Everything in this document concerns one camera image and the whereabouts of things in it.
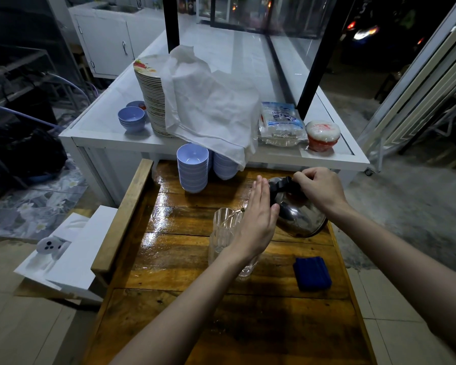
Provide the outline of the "person's left hand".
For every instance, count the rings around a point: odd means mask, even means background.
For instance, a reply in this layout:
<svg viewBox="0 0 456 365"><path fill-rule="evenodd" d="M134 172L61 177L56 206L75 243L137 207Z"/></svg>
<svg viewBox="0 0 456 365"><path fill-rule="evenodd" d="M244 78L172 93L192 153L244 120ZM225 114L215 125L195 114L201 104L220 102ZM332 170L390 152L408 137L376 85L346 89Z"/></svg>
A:
<svg viewBox="0 0 456 365"><path fill-rule="evenodd" d="M266 233L268 212L271 206L268 180L258 175L252 184L249 202L238 230L239 235L247 244L250 244L255 255L263 253L273 239L274 233ZM229 252L240 261L242 266L246 266L243 254L235 250L235 246L240 244L240 242L233 241L229 246Z"/></svg>

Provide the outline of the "person's right hand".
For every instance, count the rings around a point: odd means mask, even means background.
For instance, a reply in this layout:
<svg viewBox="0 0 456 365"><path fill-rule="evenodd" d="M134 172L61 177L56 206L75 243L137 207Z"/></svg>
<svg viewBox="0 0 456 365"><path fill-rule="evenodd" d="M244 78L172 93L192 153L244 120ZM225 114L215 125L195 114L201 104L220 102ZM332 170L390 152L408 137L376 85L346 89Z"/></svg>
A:
<svg viewBox="0 0 456 365"><path fill-rule="evenodd" d="M328 219L335 221L341 214L349 211L343 186L338 175L328 168L319 167L318 189L315 194L304 194Z"/></svg>

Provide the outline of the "stainless steel kettle black handle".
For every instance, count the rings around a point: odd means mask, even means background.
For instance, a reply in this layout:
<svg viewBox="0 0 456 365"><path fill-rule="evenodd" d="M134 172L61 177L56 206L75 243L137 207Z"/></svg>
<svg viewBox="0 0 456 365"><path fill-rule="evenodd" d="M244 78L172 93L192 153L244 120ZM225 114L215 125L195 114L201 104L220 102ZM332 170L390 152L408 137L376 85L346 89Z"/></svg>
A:
<svg viewBox="0 0 456 365"><path fill-rule="evenodd" d="M278 225L289 235L309 238L327 224L327 217L310 202L292 177L273 177L268 180L270 204L280 207Z"/></svg>

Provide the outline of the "person's left forearm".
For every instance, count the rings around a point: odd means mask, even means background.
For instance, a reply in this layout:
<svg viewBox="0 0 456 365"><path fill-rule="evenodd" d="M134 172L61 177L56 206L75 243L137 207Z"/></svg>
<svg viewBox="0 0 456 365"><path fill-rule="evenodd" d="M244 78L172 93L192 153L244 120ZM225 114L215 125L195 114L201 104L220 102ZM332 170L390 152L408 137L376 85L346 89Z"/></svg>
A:
<svg viewBox="0 0 456 365"><path fill-rule="evenodd" d="M259 252L230 245L109 365L183 365L235 277Z"/></svg>

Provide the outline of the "clear ribbed glass pitcher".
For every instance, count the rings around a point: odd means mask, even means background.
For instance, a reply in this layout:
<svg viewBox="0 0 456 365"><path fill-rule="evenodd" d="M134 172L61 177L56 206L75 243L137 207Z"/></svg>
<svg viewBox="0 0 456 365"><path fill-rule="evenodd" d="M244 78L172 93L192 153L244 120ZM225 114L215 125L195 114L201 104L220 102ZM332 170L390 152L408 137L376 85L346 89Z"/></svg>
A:
<svg viewBox="0 0 456 365"><path fill-rule="evenodd" d="M235 250L243 254L243 259L247 265L239 273L237 280L246 281L252 274L260 255L255 255L246 241L238 233L243 219L244 208L234 210L231 208L220 208L214 213L213 231L209 236L207 263L211 265L221 252L232 244L236 245Z"/></svg>

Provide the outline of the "clear bag of white noodles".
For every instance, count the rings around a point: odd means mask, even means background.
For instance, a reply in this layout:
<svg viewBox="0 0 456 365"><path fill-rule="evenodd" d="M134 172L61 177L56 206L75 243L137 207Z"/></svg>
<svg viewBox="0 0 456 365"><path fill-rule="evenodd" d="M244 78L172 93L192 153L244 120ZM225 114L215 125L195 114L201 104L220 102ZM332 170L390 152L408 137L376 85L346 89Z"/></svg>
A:
<svg viewBox="0 0 456 365"><path fill-rule="evenodd" d="M293 104L261 102L258 139L267 145L294 147L308 137Z"/></svg>

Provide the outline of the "folded dark blue cloth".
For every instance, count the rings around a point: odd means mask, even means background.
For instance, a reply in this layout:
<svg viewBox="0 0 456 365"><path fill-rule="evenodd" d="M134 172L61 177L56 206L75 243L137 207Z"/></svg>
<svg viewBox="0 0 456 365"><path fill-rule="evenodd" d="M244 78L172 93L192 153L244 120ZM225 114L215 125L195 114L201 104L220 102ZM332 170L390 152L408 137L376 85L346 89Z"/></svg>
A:
<svg viewBox="0 0 456 365"><path fill-rule="evenodd" d="M332 286L332 279L322 257L296 258L293 270L300 291L320 291Z"/></svg>

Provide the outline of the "white folding metal gate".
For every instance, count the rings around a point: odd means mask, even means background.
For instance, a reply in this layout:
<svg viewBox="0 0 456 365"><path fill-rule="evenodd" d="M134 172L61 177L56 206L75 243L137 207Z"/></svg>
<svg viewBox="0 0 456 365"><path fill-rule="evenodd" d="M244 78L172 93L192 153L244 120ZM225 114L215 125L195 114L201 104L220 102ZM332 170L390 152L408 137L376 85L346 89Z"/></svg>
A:
<svg viewBox="0 0 456 365"><path fill-rule="evenodd" d="M357 143L368 159L392 120L413 98L455 43L456 3L359 135Z"/></svg>

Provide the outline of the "stack of white plates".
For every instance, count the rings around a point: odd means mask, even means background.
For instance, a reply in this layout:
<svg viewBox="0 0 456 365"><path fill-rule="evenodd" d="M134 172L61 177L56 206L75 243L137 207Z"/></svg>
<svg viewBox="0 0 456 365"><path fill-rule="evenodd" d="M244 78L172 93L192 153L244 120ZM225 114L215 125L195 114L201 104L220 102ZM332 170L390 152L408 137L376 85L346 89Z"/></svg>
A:
<svg viewBox="0 0 456 365"><path fill-rule="evenodd" d="M168 55L146 55L134 60L134 74L146 105L146 111L156 134L174 138L166 129L165 96L160 79L160 71L166 64Z"/></svg>

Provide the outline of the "short stack of blue bowls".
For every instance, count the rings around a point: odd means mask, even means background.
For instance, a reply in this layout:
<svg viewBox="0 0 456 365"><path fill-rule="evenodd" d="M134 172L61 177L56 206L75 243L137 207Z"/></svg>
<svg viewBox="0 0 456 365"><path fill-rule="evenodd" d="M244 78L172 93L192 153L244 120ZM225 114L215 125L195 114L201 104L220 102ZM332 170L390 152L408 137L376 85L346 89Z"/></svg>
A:
<svg viewBox="0 0 456 365"><path fill-rule="evenodd" d="M118 112L118 120L128 134L145 130L145 111L140 107L128 106L122 108Z"/></svg>

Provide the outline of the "open white cardboard box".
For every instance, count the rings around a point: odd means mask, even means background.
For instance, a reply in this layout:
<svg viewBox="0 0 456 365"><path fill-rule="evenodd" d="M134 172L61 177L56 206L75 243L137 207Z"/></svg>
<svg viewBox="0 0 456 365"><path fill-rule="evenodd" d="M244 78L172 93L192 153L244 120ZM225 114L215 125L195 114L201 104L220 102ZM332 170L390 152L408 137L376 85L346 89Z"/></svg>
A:
<svg viewBox="0 0 456 365"><path fill-rule="evenodd" d="M104 288L95 281L91 266L116 213L107 206L97 208L91 217L71 213L50 234L67 241L62 250L43 255L35 248L14 273L61 293L101 302Z"/></svg>

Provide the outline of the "white game controller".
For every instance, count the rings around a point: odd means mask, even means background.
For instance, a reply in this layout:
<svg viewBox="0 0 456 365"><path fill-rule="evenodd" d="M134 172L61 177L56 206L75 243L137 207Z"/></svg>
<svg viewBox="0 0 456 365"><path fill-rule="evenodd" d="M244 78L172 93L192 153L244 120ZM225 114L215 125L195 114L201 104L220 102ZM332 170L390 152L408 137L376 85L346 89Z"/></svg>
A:
<svg viewBox="0 0 456 365"><path fill-rule="evenodd" d="M54 235L50 235L48 237L45 237L41 240L39 240L36 244L36 252L38 254L57 254L60 250L62 250L62 246L66 243L67 241L59 238Z"/></svg>

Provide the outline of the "white sink cabinet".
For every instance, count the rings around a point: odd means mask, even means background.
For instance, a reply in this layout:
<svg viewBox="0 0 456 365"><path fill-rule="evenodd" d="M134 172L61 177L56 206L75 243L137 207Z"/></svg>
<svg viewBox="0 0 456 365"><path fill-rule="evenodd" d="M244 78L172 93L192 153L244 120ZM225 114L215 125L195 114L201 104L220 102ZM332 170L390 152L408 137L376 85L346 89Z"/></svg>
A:
<svg viewBox="0 0 456 365"><path fill-rule="evenodd" d="M119 76L165 30L159 9L93 1L68 11L97 78Z"/></svg>

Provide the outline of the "grey floral floor mat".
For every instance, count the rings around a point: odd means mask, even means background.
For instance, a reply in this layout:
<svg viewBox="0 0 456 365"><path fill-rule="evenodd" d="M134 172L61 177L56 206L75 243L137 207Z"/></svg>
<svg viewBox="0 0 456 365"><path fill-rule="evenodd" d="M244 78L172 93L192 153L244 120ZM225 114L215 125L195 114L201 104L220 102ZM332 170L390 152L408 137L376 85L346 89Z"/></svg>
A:
<svg viewBox="0 0 456 365"><path fill-rule="evenodd" d="M85 177L68 154L55 178L0 196L0 238L40 240L48 236L87 189Z"/></svg>

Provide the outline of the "black bag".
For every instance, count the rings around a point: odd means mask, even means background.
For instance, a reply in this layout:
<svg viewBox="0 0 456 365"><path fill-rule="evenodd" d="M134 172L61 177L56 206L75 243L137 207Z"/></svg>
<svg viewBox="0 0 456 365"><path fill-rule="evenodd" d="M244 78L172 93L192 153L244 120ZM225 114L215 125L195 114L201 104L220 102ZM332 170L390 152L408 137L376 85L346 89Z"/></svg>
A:
<svg viewBox="0 0 456 365"><path fill-rule="evenodd" d="M21 179L56 175L67 161L61 141L24 122L0 126L0 174Z"/></svg>

